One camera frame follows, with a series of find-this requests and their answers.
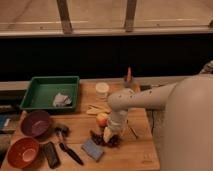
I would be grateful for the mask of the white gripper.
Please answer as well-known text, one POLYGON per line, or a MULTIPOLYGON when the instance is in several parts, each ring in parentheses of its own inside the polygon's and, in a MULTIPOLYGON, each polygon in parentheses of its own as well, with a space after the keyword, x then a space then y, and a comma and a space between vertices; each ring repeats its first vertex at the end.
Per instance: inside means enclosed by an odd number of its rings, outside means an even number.
POLYGON ((113 133, 120 134, 126 126, 127 122, 127 111, 112 111, 109 114, 107 126, 104 129, 103 140, 105 143, 108 143, 112 138, 113 133))

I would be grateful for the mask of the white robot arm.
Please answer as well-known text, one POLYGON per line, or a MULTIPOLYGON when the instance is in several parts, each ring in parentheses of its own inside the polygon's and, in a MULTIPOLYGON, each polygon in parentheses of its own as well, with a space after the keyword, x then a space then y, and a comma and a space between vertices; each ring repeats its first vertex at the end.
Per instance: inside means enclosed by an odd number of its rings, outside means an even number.
POLYGON ((121 133, 129 109, 163 109, 161 171, 213 171, 213 60, 180 82, 138 93, 124 88, 107 103, 105 141, 121 133))

